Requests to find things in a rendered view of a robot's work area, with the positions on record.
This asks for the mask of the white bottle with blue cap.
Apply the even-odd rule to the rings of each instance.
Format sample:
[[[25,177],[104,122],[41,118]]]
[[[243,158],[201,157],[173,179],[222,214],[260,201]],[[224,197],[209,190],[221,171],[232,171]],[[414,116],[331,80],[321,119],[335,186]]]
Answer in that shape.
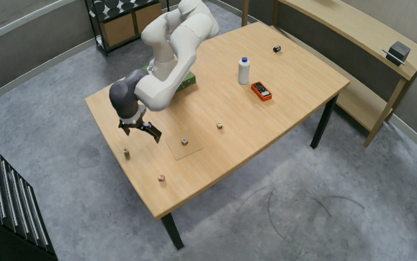
[[[246,57],[238,62],[238,83],[245,85],[249,82],[250,62]]]

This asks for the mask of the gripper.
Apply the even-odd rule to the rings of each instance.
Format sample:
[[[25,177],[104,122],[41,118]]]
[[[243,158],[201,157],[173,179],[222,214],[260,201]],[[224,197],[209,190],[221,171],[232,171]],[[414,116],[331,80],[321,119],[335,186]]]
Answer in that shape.
[[[145,123],[143,121],[143,116],[141,114],[141,116],[139,117],[138,121],[136,121],[137,123],[134,124],[123,124],[123,121],[120,119],[120,124],[119,124],[119,128],[124,129],[125,133],[127,134],[127,136],[129,136],[131,130],[129,128],[137,128],[141,131],[145,131],[148,134],[152,135],[154,137],[154,139],[156,140],[157,144],[159,144],[159,141],[161,139],[162,136],[162,132],[160,130],[158,130],[150,121],[148,123]]]

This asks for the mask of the orange digital multimeter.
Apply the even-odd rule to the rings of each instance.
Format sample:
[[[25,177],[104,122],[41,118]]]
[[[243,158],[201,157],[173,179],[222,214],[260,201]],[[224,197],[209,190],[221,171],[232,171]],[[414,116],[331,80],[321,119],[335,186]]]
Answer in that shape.
[[[260,81],[251,84],[251,89],[263,102],[272,98],[272,93]]]

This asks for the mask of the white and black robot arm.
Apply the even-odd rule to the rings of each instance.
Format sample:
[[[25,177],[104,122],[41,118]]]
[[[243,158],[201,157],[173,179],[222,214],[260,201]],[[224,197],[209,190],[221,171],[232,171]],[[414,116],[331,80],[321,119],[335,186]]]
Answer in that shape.
[[[150,23],[141,33],[144,44],[152,46],[154,53],[147,71],[136,69],[110,88],[109,97],[120,119],[136,124],[147,108],[165,110],[194,65],[197,48],[204,40],[215,37],[219,30],[216,19],[202,0],[182,0],[178,9]],[[166,38],[171,32],[170,42]],[[145,105],[139,104],[139,100]]]

